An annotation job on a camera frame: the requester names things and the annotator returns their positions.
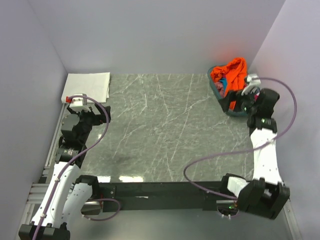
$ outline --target gray floor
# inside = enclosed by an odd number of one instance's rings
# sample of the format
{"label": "gray floor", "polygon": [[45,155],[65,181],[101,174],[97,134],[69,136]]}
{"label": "gray floor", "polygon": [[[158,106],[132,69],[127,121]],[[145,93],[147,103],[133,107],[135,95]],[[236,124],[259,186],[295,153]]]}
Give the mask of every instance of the gray floor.
{"label": "gray floor", "polygon": [[[191,160],[252,147],[246,119],[222,112],[204,74],[112,75],[107,104],[108,132],[81,169],[102,180],[183,181]],[[93,128],[87,146],[104,127]],[[220,180],[226,173],[250,179],[253,155],[212,159],[188,171],[197,181]]]}
{"label": "gray floor", "polygon": [[[252,147],[246,118],[222,112],[204,74],[112,75],[107,105],[112,116],[108,132],[81,168],[100,182],[184,181],[188,162]],[[93,128],[87,146],[104,127]],[[253,167],[252,154],[227,156],[199,163],[188,175],[195,181],[219,181],[233,173],[250,180]],[[71,239],[289,240],[291,234],[283,212],[274,221],[245,213],[229,221],[195,209],[123,211],[107,222],[79,218]]]}

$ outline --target orange cloth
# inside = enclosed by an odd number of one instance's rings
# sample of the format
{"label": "orange cloth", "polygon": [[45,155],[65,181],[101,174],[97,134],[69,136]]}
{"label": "orange cloth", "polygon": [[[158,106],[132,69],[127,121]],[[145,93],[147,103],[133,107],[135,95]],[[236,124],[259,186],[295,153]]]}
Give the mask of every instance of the orange cloth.
{"label": "orange cloth", "polygon": [[[229,90],[238,91],[245,87],[245,76],[247,76],[247,63],[243,57],[236,57],[225,66],[216,66],[212,69],[210,76],[214,83],[222,79],[223,74],[226,77],[227,86],[224,90],[226,96]],[[234,109],[236,102],[230,104],[230,109]]]}

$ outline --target marble tabletop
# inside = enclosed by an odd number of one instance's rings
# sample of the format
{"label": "marble tabletop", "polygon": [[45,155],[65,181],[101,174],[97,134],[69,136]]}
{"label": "marble tabletop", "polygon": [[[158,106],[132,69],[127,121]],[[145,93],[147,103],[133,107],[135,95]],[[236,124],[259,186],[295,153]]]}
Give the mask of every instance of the marble tabletop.
{"label": "marble tabletop", "polygon": [[[252,148],[247,119],[222,112],[205,74],[113,74],[106,105],[109,129],[81,168],[100,182],[185,181],[192,160]],[[93,127],[86,145],[104,128]],[[253,168],[248,153],[198,163],[187,174],[194,181],[220,181],[226,173],[250,180]]]}

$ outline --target white wall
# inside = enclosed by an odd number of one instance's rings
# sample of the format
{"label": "white wall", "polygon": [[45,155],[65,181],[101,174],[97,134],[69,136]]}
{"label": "white wall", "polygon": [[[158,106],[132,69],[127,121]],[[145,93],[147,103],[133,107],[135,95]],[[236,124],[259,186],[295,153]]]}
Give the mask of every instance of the white wall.
{"label": "white wall", "polygon": [[66,79],[26,0],[0,1],[0,235],[14,239],[44,167]]}
{"label": "white wall", "polygon": [[[275,77],[295,92],[298,114],[277,143],[280,173],[291,189],[296,218],[306,240],[320,239],[320,1],[286,0],[262,44],[251,72]],[[280,88],[275,112],[280,131],[292,116],[290,96]]]}
{"label": "white wall", "polygon": [[206,73],[256,56],[285,0],[29,0],[70,73]]}

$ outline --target folded white cloth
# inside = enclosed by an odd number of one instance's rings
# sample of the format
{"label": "folded white cloth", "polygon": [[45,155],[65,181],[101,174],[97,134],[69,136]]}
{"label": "folded white cloth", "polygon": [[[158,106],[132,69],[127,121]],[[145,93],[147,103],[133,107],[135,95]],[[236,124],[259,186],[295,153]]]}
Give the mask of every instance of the folded white cloth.
{"label": "folded white cloth", "polygon": [[105,103],[109,98],[110,72],[74,74],[69,73],[66,79],[61,101],[66,103],[66,97],[75,94],[86,94],[99,103]]}

